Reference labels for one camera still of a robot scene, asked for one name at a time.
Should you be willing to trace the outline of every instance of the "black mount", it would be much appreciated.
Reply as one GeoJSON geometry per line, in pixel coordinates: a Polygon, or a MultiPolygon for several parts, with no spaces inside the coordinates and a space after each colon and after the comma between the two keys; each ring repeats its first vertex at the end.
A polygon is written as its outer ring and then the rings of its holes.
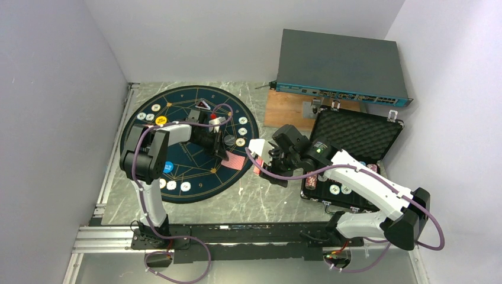
{"type": "MultiPolygon", "coordinates": [[[[133,180],[132,168],[134,151],[143,132],[148,129],[146,125],[133,125],[125,141],[124,150],[120,155],[120,169],[125,171],[128,179],[133,180]]],[[[136,161],[136,177],[148,185],[160,178],[168,154],[169,132],[149,132],[141,144],[141,149],[136,161]]]]}
{"type": "MultiPolygon", "coordinates": [[[[207,114],[205,112],[192,109],[185,121],[203,124],[206,118],[207,114]]],[[[204,152],[210,157],[225,161],[229,160],[229,156],[223,144],[222,131],[209,132],[207,131],[207,127],[193,126],[189,142],[204,148],[204,152]]]]}
{"type": "MultiPolygon", "coordinates": [[[[283,125],[273,135],[272,139],[277,145],[269,152],[272,156],[272,165],[264,165],[265,169],[281,176],[292,176],[295,169],[304,169],[306,172],[331,165],[330,158],[338,148],[323,137],[311,142],[291,124],[283,125]]],[[[274,185],[288,186],[287,180],[275,179],[264,173],[260,177],[274,185]]]]}

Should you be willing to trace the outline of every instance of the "floor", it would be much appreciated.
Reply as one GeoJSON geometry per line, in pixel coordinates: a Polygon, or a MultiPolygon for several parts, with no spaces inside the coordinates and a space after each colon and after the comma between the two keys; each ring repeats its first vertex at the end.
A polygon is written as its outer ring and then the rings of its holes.
{"type": "MultiPolygon", "coordinates": [[[[255,89],[266,82],[155,82],[142,83],[134,98],[133,112],[144,101],[167,89],[186,85],[215,86],[236,95],[255,116],[260,136],[270,140],[277,128],[264,127],[263,118],[268,88],[255,89]]],[[[111,184],[103,225],[129,224],[139,219],[140,208],[131,182],[117,167],[111,184]]],[[[256,176],[252,168],[224,192],[193,204],[169,204],[164,209],[173,224],[229,222],[301,222],[327,221],[330,215],[324,205],[300,198],[301,181],[294,180],[287,188],[271,185],[256,176]]]]}
{"type": "MultiPolygon", "coordinates": [[[[353,262],[347,269],[360,269],[371,264],[381,254],[381,249],[352,250],[353,262]]],[[[76,279],[77,284],[170,283],[151,273],[144,272],[143,254],[95,253],[85,254],[76,279]]],[[[202,274],[206,262],[173,264],[167,269],[157,269],[176,280],[188,281],[202,274]]],[[[303,259],[229,260],[212,262],[209,274],[200,284],[255,284],[255,283],[419,283],[407,251],[391,249],[377,267],[364,273],[339,273],[323,262],[306,262],[303,259]]]]}

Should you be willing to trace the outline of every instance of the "yellow poker chip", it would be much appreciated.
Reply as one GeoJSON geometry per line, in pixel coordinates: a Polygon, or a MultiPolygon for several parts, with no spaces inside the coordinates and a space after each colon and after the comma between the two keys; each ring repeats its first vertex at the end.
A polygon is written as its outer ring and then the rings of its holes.
{"type": "Polygon", "coordinates": [[[157,125],[163,125],[163,124],[166,124],[167,122],[168,122],[168,118],[163,115],[161,115],[155,119],[155,124],[157,124],[157,125]]]}

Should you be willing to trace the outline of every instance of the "case latch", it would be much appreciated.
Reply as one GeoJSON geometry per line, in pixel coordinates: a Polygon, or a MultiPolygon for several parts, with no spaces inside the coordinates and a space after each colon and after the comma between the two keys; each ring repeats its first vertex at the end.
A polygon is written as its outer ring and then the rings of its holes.
{"type": "Polygon", "coordinates": [[[395,122],[396,119],[397,119],[397,111],[394,109],[391,109],[389,111],[389,116],[387,116],[387,120],[391,121],[391,122],[395,122]]]}
{"type": "Polygon", "coordinates": [[[335,111],[339,110],[340,109],[340,101],[333,100],[333,102],[331,103],[331,108],[335,111]]]}

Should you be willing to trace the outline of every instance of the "blue poker chip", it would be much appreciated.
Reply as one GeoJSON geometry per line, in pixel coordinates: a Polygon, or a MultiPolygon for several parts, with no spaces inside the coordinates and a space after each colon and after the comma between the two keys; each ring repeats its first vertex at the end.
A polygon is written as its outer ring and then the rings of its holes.
{"type": "Polygon", "coordinates": [[[164,173],[170,173],[174,169],[174,165],[171,162],[166,162],[164,165],[164,173]]]}

